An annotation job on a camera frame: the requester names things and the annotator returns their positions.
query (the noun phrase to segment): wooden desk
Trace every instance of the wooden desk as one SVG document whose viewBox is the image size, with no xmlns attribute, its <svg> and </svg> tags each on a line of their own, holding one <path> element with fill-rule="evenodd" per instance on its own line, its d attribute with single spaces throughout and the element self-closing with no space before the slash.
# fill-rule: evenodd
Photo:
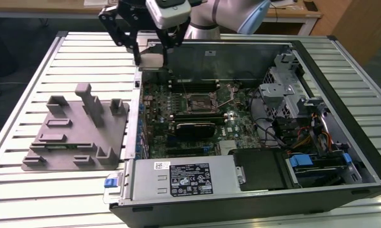
<svg viewBox="0 0 381 228">
<path fill-rule="evenodd" d="M 0 0 L 0 17 L 94 19 L 100 9 L 86 9 L 82 4 L 84 0 Z M 303 10 L 291 10 L 288 7 L 269 9 L 263 21 L 302 23 L 298 34 L 308 35 L 322 13 L 307 11 L 303 0 L 298 0 L 296 5 Z"/>
</svg>

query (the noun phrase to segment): metal grating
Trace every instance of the metal grating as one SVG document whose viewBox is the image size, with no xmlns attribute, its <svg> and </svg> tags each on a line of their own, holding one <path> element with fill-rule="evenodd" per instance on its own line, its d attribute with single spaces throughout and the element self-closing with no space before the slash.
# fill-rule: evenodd
<svg viewBox="0 0 381 228">
<path fill-rule="evenodd" d="M 141 35 L 141 49 L 146 38 L 155 36 Z M 381 92 L 368 76 L 346 61 L 334 43 L 324 37 L 223 35 L 221 38 L 299 39 L 381 153 Z M 114 46 L 105 33 L 70 32 L 65 38 L 57 38 L 0 134 L 0 228 L 126 227 L 102 204 L 104 178 L 114 171 L 23 172 L 19 165 L 45 118 L 48 97 L 61 94 L 76 100 L 76 83 L 89 82 L 100 99 L 118 97 L 129 102 L 133 73 L 130 54 Z M 315 94 L 312 83 L 307 84 Z M 381 196 L 320 214 L 208 226 L 381 227 Z"/>
</svg>

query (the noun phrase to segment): warning label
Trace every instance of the warning label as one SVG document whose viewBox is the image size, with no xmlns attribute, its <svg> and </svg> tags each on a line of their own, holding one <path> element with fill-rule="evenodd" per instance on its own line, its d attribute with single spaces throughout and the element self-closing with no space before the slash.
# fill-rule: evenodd
<svg viewBox="0 0 381 228">
<path fill-rule="evenodd" d="M 169 172 L 173 197 L 212 194 L 208 163 L 171 165 Z"/>
</svg>

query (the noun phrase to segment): blue latch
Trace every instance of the blue latch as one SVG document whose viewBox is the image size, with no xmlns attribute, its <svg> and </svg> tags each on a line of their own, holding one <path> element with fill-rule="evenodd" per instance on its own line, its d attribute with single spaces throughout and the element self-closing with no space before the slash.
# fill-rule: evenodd
<svg viewBox="0 0 381 228">
<path fill-rule="evenodd" d="M 116 178 L 106 178 L 104 181 L 104 188 L 116 188 L 117 184 L 116 184 Z"/>
<path fill-rule="evenodd" d="M 351 162 L 352 162 L 352 159 L 351 159 L 351 157 L 348 156 L 347 153 L 343 153 L 342 156 L 343 156 L 343 158 L 344 158 L 346 163 L 351 163 Z"/>
<path fill-rule="evenodd" d="M 142 112 L 145 110 L 145 106 L 142 103 L 138 104 L 138 111 Z"/>
<path fill-rule="evenodd" d="M 312 165 L 310 155 L 307 154 L 294 155 L 288 161 L 290 161 L 291 167 L 295 167 L 298 165 Z"/>
<path fill-rule="evenodd" d="M 209 150 L 209 146 L 203 146 L 204 153 L 208 153 L 208 150 Z"/>
</svg>

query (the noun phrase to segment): cable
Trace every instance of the cable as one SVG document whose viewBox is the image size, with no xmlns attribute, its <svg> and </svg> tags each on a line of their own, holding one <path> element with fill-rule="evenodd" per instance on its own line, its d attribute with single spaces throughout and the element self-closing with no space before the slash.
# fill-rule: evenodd
<svg viewBox="0 0 381 228">
<path fill-rule="evenodd" d="M 283 141 L 272 133 L 265 131 L 265 129 L 259 124 L 255 124 L 255 125 L 261 131 L 264 131 L 273 138 L 273 140 L 277 142 L 280 147 L 288 148 L 288 146 L 283 143 Z"/>
<path fill-rule="evenodd" d="M 277 23 L 277 19 L 279 19 L 279 17 L 277 17 L 277 8 L 273 6 L 272 3 L 271 3 L 271 6 L 273 7 L 273 12 L 275 12 L 275 14 L 276 14 L 276 22 L 275 22 L 275 23 Z"/>
<path fill-rule="evenodd" d="M 307 127 L 300 127 L 300 128 L 299 128 L 299 130 L 298 130 L 298 132 L 296 132 L 296 139 L 299 138 L 299 134 L 300 134 L 302 130 L 303 130 L 303 129 L 307 129 L 307 128 L 310 128 L 310 126 L 307 126 Z"/>
<path fill-rule="evenodd" d="M 5 84 L 28 84 L 26 82 L 0 82 L 0 85 Z"/>
</svg>

